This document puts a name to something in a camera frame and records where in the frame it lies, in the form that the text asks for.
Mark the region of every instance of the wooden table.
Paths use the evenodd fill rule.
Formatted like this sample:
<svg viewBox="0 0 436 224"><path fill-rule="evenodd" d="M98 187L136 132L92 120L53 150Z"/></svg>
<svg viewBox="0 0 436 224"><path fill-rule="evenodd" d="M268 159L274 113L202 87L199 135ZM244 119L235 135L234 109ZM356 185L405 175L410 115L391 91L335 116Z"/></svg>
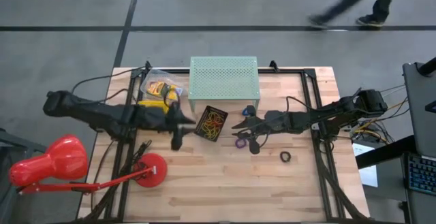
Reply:
<svg viewBox="0 0 436 224"><path fill-rule="evenodd" d="M333 69L314 68L322 103L338 100L339 91ZM116 68L114 74L126 69L128 68ZM113 77L108 96L127 88L129 77L129 73ZM185 77L187 86L189 76ZM304 101L301 79L295 74L260 74L260 92L260 118L263 118L267 110L286 110L287 95ZM108 103L125 103L125 99L125 93L121 93ZM247 102L198 102L196 114L192 114L187 97L181 100L184 114L192 118L200 118L206 105L228 112L221 135L216 143L195 134L186 135L182 148L174 152L170 150L170 135L140 131L136 146L152 140L149 152L165 158L168 175L161 185L151 189L143 188L133 180L130 182L125 221L325 221L309 131L300 135L271 135L260 154L252 155L248 147L235 147L235 137L231 135L234 130L230 129L244 119L241 111ZM290 110L305 111L305 108L291 101ZM98 135L87 182L93 182L97 166L110 142L107 134ZM115 148L114 145L110 149L98 182L110 180ZM283 150L292 155L289 163L282 163L279 159L279 153ZM334 143L333 154L342 189L359 211L369 216L352 144L346 138L339 138ZM119 187L115 210L118 209L120 191ZM95 194L94 204L104 192L101 190ZM330 202L334 203L332 191L329 191L329 196ZM90 196L84 195L78 217L89 212Z"/></svg>

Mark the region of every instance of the black tape roll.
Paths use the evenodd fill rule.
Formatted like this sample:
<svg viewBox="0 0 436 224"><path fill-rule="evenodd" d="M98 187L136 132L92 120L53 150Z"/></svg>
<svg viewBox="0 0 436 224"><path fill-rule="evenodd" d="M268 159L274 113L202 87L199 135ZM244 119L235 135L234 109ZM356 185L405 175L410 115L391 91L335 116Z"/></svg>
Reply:
<svg viewBox="0 0 436 224"><path fill-rule="evenodd" d="M291 161L291 154L289 152L283 151L280 153L280 160L284 163Z"/></svg>

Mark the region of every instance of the keyboard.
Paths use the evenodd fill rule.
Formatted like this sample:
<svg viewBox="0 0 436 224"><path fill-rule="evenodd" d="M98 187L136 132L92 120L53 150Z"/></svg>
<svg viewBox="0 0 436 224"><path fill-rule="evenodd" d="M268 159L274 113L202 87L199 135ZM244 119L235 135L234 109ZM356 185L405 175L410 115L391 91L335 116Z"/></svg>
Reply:
<svg viewBox="0 0 436 224"><path fill-rule="evenodd" d="M411 154L406 157L406 186L414 191L436 195L436 161Z"/></svg>

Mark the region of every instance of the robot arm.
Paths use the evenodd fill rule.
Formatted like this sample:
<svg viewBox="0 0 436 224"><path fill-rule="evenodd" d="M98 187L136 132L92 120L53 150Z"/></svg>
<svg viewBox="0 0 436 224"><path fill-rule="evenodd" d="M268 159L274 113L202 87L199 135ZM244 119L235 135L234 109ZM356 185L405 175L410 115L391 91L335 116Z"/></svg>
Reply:
<svg viewBox="0 0 436 224"><path fill-rule="evenodd" d="M260 135L299 134L309 129L313 124L323 122L325 130L322 138L333 138L338 134L340 128L357 123L359 118L381 116L387 109L388 107L379 91L358 90L353 96L342 97L340 100L318 109L311 108L308 112L270 110L265 113L265 119L256 116L253 106L247 106L249 116L240 124L233 126L233 129L245 128L234 135L240 139L248 140L250 152L258 154L261 146L256 138Z"/></svg>
<svg viewBox="0 0 436 224"><path fill-rule="evenodd" d="M167 113L161 108L139 105L115 105L90 101L68 91L49 92L43 111L48 116L69 116L88 123L96 130L106 131L111 138L132 138L131 128L173 133L171 149L182 146L182 137L193 129L185 125L196 122L183 115L179 102L173 102Z"/></svg>

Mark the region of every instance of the plastic bag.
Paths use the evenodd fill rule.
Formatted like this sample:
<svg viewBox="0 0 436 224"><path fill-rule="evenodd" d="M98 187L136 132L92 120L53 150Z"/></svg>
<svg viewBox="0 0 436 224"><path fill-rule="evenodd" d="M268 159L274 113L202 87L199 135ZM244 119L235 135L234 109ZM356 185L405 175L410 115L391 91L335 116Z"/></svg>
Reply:
<svg viewBox="0 0 436 224"><path fill-rule="evenodd" d="M163 100L166 97L167 101L176 101L178 97L188 94L182 77L159 69L148 72L140 89L144 93L143 100Z"/></svg>

